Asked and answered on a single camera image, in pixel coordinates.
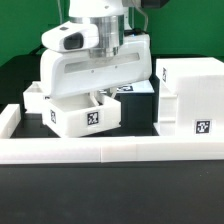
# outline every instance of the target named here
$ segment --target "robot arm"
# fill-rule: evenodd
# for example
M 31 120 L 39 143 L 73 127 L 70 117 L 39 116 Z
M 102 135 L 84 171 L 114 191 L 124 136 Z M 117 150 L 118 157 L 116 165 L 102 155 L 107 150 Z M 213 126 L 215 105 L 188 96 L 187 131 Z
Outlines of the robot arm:
M 90 49 L 91 57 L 111 57 L 124 43 L 124 7 L 161 7 L 168 0 L 70 0 L 70 21 L 43 34 L 56 52 Z

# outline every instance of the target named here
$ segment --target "white robot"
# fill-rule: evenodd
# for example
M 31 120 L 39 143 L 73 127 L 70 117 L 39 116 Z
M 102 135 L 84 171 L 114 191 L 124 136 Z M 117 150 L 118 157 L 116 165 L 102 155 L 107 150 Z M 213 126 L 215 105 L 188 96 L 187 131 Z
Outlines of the white robot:
M 149 79 L 149 36 L 124 36 L 128 7 L 161 7 L 155 0 L 70 0 L 70 21 L 46 32 L 41 59 L 43 123 L 60 137 L 119 127 L 116 87 Z M 110 89 L 112 97 L 99 92 Z

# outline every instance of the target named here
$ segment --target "white block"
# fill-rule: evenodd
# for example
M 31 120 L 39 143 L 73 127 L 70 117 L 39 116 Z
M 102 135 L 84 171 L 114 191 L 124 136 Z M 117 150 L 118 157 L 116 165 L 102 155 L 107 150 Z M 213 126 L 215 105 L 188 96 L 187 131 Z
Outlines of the white block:
M 223 137 L 151 137 L 136 144 L 139 162 L 224 159 Z
M 120 102 L 97 93 L 102 105 L 94 106 L 88 94 L 47 100 L 43 123 L 60 137 L 79 137 L 120 127 Z
M 26 113 L 41 114 L 44 102 L 44 94 L 41 82 L 33 82 L 32 85 L 23 92 L 24 106 Z
M 20 106 L 9 104 L 0 115 L 0 139 L 10 138 L 20 120 Z
M 173 94 L 179 92 L 179 78 L 224 74 L 223 63 L 215 58 L 157 59 L 156 75 Z
M 0 164 L 100 162 L 98 142 L 85 139 L 13 139 L 0 141 Z
M 224 135 L 224 63 L 215 58 L 158 59 L 157 76 L 160 135 Z

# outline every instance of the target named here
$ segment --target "black table surface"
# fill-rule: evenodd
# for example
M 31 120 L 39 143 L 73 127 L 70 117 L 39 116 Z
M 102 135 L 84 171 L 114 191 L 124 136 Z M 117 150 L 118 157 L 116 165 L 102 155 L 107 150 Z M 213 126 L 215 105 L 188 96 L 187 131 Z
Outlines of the black table surface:
M 39 60 L 0 68 L 1 110 L 39 80 Z M 0 199 L 0 224 L 222 224 L 224 162 L 0 165 Z

